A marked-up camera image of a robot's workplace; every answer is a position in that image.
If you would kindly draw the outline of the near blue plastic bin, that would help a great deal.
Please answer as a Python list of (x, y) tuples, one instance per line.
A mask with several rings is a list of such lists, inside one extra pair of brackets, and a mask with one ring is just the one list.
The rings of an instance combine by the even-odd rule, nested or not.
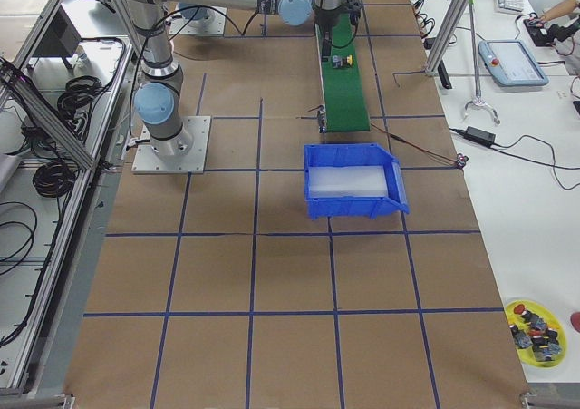
[(311, 219), (410, 211), (400, 162), (376, 143), (304, 146), (304, 199)]

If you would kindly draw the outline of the yellow push button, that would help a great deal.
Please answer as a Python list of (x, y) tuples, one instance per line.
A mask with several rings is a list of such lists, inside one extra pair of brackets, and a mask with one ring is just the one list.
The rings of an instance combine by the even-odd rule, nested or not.
[(354, 58), (349, 55), (333, 55), (331, 57), (331, 66), (333, 69), (347, 69), (354, 65)]

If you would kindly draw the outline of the green conveyor belt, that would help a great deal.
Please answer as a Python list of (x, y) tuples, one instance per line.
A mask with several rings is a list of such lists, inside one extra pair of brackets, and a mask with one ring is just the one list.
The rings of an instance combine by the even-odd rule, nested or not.
[[(350, 25), (348, 15), (341, 15), (333, 29), (331, 56), (325, 63), (321, 62), (320, 74), (323, 103), (318, 108), (318, 121), (321, 133), (356, 132), (370, 130), (370, 117), (363, 95), (362, 79), (356, 57), (354, 37), (357, 29)], [(318, 53), (320, 53), (321, 33), (316, 27)], [(347, 69), (333, 69), (333, 55), (349, 55), (354, 58), (354, 65)]]

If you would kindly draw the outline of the robot teach pendant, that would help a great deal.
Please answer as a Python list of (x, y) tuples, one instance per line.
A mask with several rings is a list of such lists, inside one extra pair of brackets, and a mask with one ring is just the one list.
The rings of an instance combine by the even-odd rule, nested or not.
[(549, 83), (535, 56), (520, 40), (480, 41), (478, 54), (501, 87), (542, 87)]

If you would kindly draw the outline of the yellow plate of buttons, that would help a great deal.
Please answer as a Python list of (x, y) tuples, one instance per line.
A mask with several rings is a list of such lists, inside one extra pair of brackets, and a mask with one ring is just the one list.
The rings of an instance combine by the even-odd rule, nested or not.
[(508, 327), (520, 361), (537, 368), (552, 368), (566, 357), (563, 326), (543, 305), (517, 299), (504, 307)]

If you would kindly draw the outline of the white foam pad near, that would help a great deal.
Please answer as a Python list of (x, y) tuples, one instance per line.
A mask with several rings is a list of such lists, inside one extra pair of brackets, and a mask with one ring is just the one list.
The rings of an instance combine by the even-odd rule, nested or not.
[(388, 195), (382, 166), (312, 167), (306, 188), (311, 198), (380, 198)]

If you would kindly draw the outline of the black power adapter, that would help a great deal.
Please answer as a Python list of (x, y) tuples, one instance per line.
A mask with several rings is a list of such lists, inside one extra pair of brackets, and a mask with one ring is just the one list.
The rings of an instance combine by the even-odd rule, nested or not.
[(465, 129), (464, 138), (484, 147), (491, 147), (495, 143), (496, 135), (489, 131), (468, 126)]

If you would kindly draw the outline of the aluminium frame post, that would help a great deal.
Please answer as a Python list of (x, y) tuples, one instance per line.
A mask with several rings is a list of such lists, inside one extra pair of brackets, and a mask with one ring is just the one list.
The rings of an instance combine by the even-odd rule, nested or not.
[(459, 23), (463, 11), (465, 10), (468, 0), (451, 0), (449, 8), (442, 20), (435, 42), (430, 49), (427, 62), (425, 64), (425, 73), (428, 75), (435, 75), (436, 73), (443, 80), (446, 73), (440, 73), (438, 68), (443, 60), (443, 55), (448, 47), (450, 38)]

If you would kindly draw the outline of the metal grabber stick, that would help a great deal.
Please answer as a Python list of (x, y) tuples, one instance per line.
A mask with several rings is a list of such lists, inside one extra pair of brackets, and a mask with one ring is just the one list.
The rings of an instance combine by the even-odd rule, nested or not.
[(482, 98), (481, 92), (481, 81), (480, 81), (480, 70), (479, 70), (479, 50), (476, 41), (477, 33), (475, 27), (475, 13), (474, 13), (474, 1), (468, 0), (469, 9), (469, 31), (471, 39), (471, 52), (472, 52), (472, 62), (474, 67), (474, 82), (475, 82), (475, 94), (474, 97), (468, 101), (463, 110), (464, 117), (467, 118), (471, 110), (485, 110), (489, 113), (492, 121), (496, 124), (500, 124), (498, 118), (498, 112), (495, 108), (485, 102)]

